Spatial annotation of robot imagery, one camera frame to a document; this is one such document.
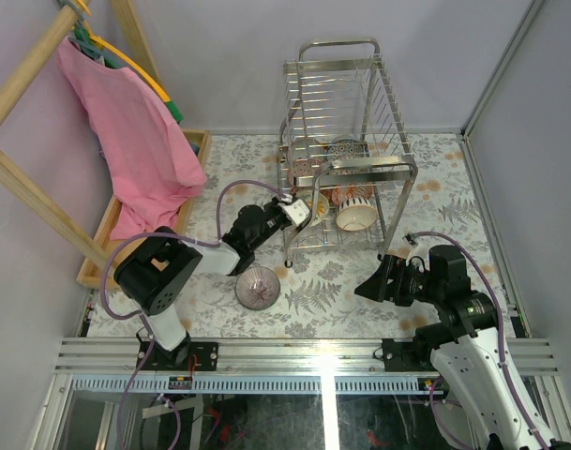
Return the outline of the purple striped bowl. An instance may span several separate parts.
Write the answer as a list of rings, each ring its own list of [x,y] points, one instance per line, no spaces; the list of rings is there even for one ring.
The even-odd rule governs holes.
[[[234,290],[235,297],[242,306],[250,310],[264,310],[277,302],[280,280],[267,267],[251,267],[238,276]]]

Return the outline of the orange flower patterned bowl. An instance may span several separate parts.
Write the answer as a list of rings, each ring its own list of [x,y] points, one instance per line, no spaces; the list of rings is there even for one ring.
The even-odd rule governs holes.
[[[328,199],[321,192],[317,194],[317,201],[313,200],[314,192],[312,190],[300,190],[296,193],[296,196],[307,204],[309,210],[312,210],[313,204],[317,203],[316,215],[310,222],[310,227],[319,225],[327,218],[330,205]]]

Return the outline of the cream bowl orange rim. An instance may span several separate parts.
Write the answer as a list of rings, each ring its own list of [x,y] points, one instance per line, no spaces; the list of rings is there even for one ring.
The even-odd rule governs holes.
[[[344,232],[360,232],[369,228],[378,218],[378,210],[364,197],[346,199],[338,206],[336,225]]]

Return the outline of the brown patterned bowl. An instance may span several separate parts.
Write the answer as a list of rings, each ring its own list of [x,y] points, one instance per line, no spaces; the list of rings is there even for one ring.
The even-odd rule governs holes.
[[[339,169],[339,170],[333,170],[331,172],[332,175],[335,176],[351,176],[351,175],[356,175],[356,174],[366,174],[366,173],[371,173],[371,169],[370,168],[356,168],[356,169]]]

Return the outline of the blue patterned bowl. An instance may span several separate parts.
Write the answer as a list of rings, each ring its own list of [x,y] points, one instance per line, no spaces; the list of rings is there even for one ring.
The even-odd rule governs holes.
[[[327,159],[363,158],[368,154],[368,144],[350,137],[339,137],[327,145]]]

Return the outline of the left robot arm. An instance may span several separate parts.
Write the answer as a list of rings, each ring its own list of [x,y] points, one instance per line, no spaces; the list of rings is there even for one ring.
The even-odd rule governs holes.
[[[238,276],[255,261],[255,251],[278,231],[299,226],[309,217],[308,205],[296,197],[277,198],[242,207],[215,245],[187,243],[168,227],[160,227],[116,267],[113,279],[138,304],[149,327],[152,352],[145,370],[193,368],[196,353],[174,302],[196,274]]]

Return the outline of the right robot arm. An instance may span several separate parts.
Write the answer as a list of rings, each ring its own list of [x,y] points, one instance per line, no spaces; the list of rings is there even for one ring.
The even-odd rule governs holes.
[[[438,372],[473,425],[482,449],[569,449],[536,409],[507,348],[503,319],[491,294],[475,290],[467,258],[454,245],[383,255],[354,290],[375,302],[433,305],[439,320],[407,342],[385,338],[382,361],[392,372]]]

